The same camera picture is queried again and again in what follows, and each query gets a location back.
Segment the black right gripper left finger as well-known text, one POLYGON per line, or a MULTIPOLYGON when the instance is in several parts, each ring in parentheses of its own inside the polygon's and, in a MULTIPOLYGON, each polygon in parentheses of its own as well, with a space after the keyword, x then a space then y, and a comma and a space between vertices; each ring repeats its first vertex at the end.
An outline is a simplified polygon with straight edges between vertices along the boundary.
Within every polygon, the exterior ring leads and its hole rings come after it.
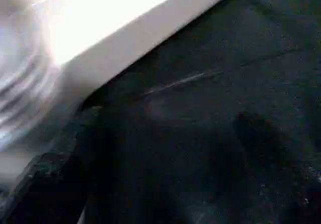
POLYGON ((34 158, 1 203, 1 223, 77 223, 97 158, 100 107, 80 112, 34 158))

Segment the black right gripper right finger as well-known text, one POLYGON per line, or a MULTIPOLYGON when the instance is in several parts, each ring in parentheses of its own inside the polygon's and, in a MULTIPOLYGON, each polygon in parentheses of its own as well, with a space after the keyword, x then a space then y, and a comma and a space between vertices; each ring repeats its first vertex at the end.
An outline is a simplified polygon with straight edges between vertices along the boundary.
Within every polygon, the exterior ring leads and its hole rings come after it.
POLYGON ((250 165, 286 195, 280 223, 320 223, 320 164, 296 150, 301 142, 261 115, 242 112, 233 121, 250 165))

